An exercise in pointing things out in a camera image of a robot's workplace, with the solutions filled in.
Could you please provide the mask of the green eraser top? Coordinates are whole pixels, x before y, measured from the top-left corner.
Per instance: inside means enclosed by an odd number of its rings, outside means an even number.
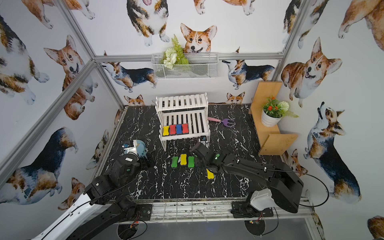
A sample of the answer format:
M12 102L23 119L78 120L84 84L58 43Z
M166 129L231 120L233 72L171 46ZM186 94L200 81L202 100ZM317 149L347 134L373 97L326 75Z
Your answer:
M188 168L194 168L195 167L195 157L189 156L188 157Z
M172 168L177 168L178 160L179 160L179 157L172 157L172 163L171 163Z

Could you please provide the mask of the white wooden shelf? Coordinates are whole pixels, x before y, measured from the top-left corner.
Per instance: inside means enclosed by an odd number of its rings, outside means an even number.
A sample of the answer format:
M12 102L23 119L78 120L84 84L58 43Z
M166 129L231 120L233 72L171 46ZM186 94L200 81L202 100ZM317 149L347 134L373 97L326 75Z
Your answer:
M171 140L200 138L207 136L209 142L211 131L208 121L208 96L206 93L172 97L157 97L156 112L160 120L159 139L164 151ZM163 126L189 124L189 134L162 136Z

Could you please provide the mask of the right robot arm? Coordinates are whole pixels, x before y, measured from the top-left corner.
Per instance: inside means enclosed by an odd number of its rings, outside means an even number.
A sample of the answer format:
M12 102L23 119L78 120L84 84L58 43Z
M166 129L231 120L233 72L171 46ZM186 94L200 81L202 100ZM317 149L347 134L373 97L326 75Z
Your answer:
M251 194L248 204L252 208L262 211L279 207L289 213L298 212L304 183L287 164L261 164L232 153L211 151L202 143L196 143L191 153L214 174L241 176L264 186L263 190Z

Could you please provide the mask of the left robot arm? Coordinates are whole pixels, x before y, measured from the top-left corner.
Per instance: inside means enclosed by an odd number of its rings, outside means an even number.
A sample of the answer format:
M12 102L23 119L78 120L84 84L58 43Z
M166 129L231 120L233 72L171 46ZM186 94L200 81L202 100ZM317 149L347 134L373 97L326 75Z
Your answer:
M120 156L106 172L93 179L77 201L37 240L90 240L107 227L121 222L149 220L152 206L139 205L126 193L138 173L154 167L152 154L132 152Z

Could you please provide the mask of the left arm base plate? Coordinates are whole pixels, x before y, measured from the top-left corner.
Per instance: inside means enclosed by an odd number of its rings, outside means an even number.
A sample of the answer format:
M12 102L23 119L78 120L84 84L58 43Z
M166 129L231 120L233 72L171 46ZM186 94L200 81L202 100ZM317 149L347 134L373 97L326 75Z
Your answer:
M126 215L127 221L149 221L151 219L153 211L153 205L150 204L140 204L135 205L134 207L130 208L128 210L128 213Z

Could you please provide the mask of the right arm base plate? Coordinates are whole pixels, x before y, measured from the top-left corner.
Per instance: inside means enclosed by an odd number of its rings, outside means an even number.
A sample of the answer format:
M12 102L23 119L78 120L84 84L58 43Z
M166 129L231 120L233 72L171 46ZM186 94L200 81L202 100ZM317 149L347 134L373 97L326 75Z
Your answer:
M253 208L247 202L232 202L232 209L230 213L233 215L235 219L239 218L269 218L274 216L273 209L264 209L261 212L255 208Z

